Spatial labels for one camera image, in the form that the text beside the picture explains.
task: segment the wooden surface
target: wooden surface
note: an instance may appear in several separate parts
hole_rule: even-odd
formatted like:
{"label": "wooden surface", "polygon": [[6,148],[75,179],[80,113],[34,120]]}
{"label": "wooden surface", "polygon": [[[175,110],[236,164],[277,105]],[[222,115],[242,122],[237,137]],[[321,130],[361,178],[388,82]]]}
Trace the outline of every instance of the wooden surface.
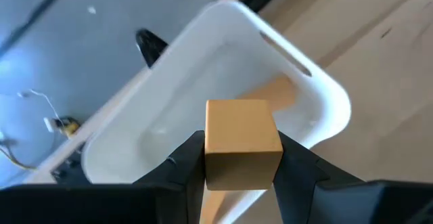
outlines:
{"label": "wooden surface", "polygon": [[405,1],[279,0],[277,13],[263,12],[301,51],[327,66]]}
{"label": "wooden surface", "polygon": [[206,104],[205,153],[282,152],[263,99],[211,99]]}
{"label": "wooden surface", "polygon": [[362,179],[433,182],[433,0],[408,0],[327,71],[352,118],[314,151]]}
{"label": "wooden surface", "polygon": [[202,213],[200,214],[200,222],[205,224],[216,223],[217,213],[224,202],[226,191],[211,191],[209,198],[205,203],[202,203]]}

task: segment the yellow cube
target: yellow cube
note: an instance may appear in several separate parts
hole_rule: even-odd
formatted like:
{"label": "yellow cube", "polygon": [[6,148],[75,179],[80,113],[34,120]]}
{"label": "yellow cube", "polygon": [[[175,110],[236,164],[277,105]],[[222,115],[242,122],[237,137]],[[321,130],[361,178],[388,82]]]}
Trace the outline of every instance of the yellow cube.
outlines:
{"label": "yellow cube", "polygon": [[266,100],[209,100],[205,137],[209,190],[270,188],[283,148]]}

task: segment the wooden block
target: wooden block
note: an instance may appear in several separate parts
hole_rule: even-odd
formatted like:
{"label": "wooden block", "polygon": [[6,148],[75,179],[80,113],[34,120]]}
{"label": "wooden block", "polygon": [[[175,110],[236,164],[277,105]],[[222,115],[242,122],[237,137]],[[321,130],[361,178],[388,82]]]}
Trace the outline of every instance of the wooden block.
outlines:
{"label": "wooden block", "polygon": [[239,99],[265,99],[268,101],[271,111],[274,112],[284,110],[295,103],[296,88],[287,76],[282,75],[241,95]]}
{"label": "wooden block", "polygon": [[283,148],[268,102],[209,100],[204,153],[209,190],[269,188]]}
{"label": "wooden block", "polygon": [[200,215],[201,223],[214,223],[216,221],[218,210],[224,202],[226,191],[211,191],[206,201],[202,214]]}

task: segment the white plastic bin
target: white plastic bin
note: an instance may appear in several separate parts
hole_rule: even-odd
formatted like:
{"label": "white plastic bin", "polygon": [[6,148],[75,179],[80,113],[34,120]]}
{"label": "white plastic bin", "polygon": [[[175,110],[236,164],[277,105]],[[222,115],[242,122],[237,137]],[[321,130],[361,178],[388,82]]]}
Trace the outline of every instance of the white plastic bin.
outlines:
{"label": "white plastic bin", "polygon": [[[134,182],[204,129],[206,100],[234,99],[281,73],[298,93],[293,106],[274,113],[280,131],[311,148],[347,125],[348,96],[322,69],[241,3],[209,5],[87,143],[87,177]],[[224,221],[236,219],[263,192],[242,194]]]}

